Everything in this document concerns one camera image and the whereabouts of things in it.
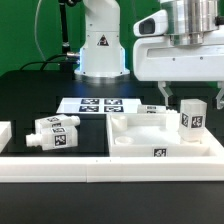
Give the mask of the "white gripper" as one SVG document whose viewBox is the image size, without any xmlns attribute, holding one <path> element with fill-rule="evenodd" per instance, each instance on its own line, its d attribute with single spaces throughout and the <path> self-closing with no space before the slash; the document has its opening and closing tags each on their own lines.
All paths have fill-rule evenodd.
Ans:
<svg viewBox="0 0 224 224">
<path fill-rule="evenodd" d="M 222 81 L 216 107 L 224 108 L 224 20 L 215 13 L 193 14 L 161 9 L 136 22 L 134 75 L 158 81 L 167 107 L 173 92 L 168 81 Z"/>
</svg>

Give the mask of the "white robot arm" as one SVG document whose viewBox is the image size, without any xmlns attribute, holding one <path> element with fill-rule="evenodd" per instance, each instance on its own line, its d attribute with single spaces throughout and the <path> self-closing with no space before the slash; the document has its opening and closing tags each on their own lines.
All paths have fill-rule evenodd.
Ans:
<svg viewBox="0 0 224 224">
<path fill-rule="evenodd" d="M 216 82 L 216 107 L 224 108 L 224 17 L 219 0 L 158 0 L 160 10 L 136 22 L 133 72 L 156 81 L 164 97 L 171 81 Z M 120 8 L 115 0 L 83 0 L 86 40 L 75 73 L 92 80 L 129 73 L 120 44 Z"/>
</svg>

